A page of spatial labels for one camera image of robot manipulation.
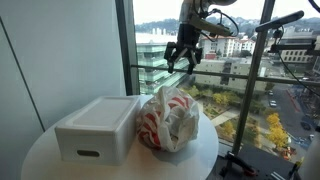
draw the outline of white round table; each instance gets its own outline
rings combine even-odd
[[[151,97],[140,96],[141,104]],[[199,180],[207,178],[218,156],[217,132],[202,112],[198,137],[185,148],[176,153],[151,150],[136,137],[121,166],[62,161],[55,126],[49,128],[29,150],[22,166],[22,180]]]

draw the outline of white box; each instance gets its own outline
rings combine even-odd
[[[62,160],[121,165],[136,134],[138,97],[100,97],[55,127]]]

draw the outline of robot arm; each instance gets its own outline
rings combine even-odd
[[[177,42],[168,42],[164,58],[168,61],[169,73],[173,72],[174,63],[181,57],[189,61],[188,74],[196,64],[200,63],[202,49],[197,48],[200,33],[202,30],[210,32],[211,35],[230,36],[229,28],[221,25],[211,24],[204,19],[209,16],[210,5],[226,6],[236,0],[184,0],[180,12],[180,26]]]

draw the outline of red and white bag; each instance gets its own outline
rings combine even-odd
[[[175,87],[163,86],[137,118],[137,134],[149,147],[177,152],[197,138],[198,104]]]

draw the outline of box lid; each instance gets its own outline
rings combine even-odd
[[[136,97],[99,97],[58,128],[115,131],[134,109]]]

